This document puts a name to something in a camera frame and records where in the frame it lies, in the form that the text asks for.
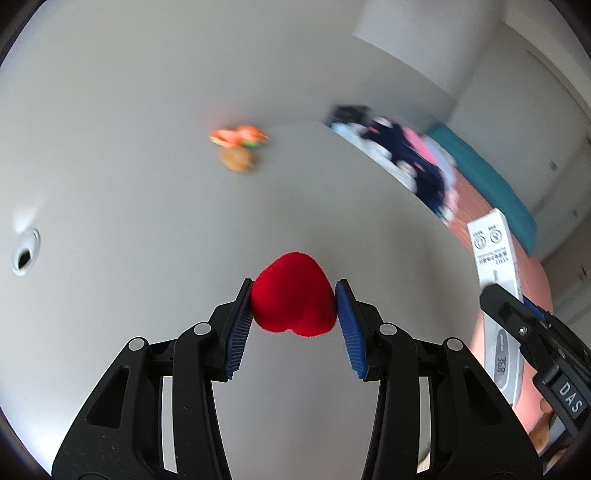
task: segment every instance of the red heart-shaped object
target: red heart-shaped object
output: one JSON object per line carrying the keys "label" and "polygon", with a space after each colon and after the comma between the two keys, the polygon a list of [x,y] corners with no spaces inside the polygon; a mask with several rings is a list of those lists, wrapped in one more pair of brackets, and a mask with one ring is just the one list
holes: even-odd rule
{"label": "red heart-shaped object", "polygon": [[279,257],[252,285],[251,310],[268,332],[313,337],[329,332],[336,322],[335,294],[316,261],[303,253]]}

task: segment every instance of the orange toy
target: orange toy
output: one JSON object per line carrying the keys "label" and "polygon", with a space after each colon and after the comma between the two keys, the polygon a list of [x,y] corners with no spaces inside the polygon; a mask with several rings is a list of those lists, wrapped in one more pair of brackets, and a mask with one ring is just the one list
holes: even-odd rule
{"label": "orange toy", "polygon": [[254,148],[269,141],[266,133],[253,125],[240,125],[235,130],[215,130],[209,135],[209,139],[223,148]]}

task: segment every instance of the white table surface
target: white table surface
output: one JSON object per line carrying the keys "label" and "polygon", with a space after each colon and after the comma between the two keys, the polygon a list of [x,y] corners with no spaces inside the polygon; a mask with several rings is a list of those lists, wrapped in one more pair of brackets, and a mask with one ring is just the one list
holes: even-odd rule
{"label": "white table surface", "polygon": [[[152,71],[148,55],[123,73],[127,57],[109,63],[119,52],[103,52],[98,30],[94,50],[72,43],[72,29],[88,32],[78,23],[50,32],[70,56],[43,50],[61,8],[48,4],[0,69],[0,406],[46,469],[130,338],[176,338],[288,251],[315,257],[333,284],[348,278],[415,337],[469,341],[472,256],[380,166],[309,121],[269,127],[258,168],[233,173],[170,83],[186,93],[193,77]],[[12,250],[28,226],[41,251],[18,278]],[[214,391],[234,478],[360,477],[377,385],[356,379],[338,328],[304,339],[253,325],[241,370]]]}

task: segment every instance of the silver screw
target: silver screw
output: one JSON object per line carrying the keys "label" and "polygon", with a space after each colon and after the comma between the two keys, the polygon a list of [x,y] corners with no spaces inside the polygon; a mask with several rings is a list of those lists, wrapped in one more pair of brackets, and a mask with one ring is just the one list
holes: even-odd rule
{"label": "silver screw", "polygon": [[133,340],[130,341],[130,343],[128,344],[129,350],[135,352],[137,350],[140,350],[141,348],[143,348],[145,345],[145,342],[143,339],[141,338],[134,338]]}
{"label": "silver screw", "polygon": [[207,322],[198,323],[197,325],[195,325],[193,331],[195,332],[195,335],[207,335],[209,332],[212,331],[212,326],[209,325]]}
{"label": "silver screw", "polygon": [[459,352],[460,350],[462,350],[462,348],[464,348],[464,344],[462,343],[462,341],[458,340],[457,338],[450,338],[447,341],[447,346],[450,350],[453,350],[454,352]]}
{"label": "silver screw", "polygon": [[389,336],[396,335],[398,329],[396,328],[396,325],[393,325],[392,323],[383,323],[379,326],[379,331],[382,332],[382,334]]}

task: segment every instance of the red plush heart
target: red plush heart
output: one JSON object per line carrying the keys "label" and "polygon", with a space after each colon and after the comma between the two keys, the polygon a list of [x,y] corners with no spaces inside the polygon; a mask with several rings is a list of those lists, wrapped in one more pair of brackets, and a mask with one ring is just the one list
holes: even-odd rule
{"label": "red plush heart", "polygon": [[313,337],[336,322],[335,294],[316,261],[291,252],[279,257],[255,280],[251,290],[255,321],[268,332]]}

